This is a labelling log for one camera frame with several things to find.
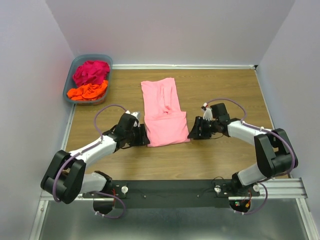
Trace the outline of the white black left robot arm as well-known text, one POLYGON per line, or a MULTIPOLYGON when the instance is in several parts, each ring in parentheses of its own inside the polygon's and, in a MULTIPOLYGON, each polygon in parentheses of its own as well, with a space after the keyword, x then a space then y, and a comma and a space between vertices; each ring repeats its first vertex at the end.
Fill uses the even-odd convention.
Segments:
POLYGON ((112 179, 100 172, 86 174, 86 168, 120 149, 146 146, 150 143, 140 112, 126 111, 115 126, 88 145, 53 156, 40 187, 54 200, 70 204, 79 194, 100 192, 111 186, 112 179))

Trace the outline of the light pink t shirt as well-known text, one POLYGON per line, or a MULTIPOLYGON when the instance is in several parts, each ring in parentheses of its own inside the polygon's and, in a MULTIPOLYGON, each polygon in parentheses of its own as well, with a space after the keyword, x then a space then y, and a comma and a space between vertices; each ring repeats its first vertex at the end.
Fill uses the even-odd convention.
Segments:
POLYGON ((144 123, 150 143, 162 147, 188 143, 187 113, 180 108, 174 78, 141 82, 144 123))

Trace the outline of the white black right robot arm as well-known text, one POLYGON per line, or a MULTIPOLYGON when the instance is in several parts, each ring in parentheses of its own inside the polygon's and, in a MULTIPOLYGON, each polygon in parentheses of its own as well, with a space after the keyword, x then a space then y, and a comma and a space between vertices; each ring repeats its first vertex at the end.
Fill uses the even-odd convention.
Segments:
POLYGON ((195 118, 188 139, 208 140, 220 133, 240 139, 255 148, 256 163, 236 172, 227 181, 233 194, 238 194, 253 184, 289 174, 299 164, 286 131, 257 127, 243 119, 230 118, 224 103, 202 106, 203 116, 195 118))

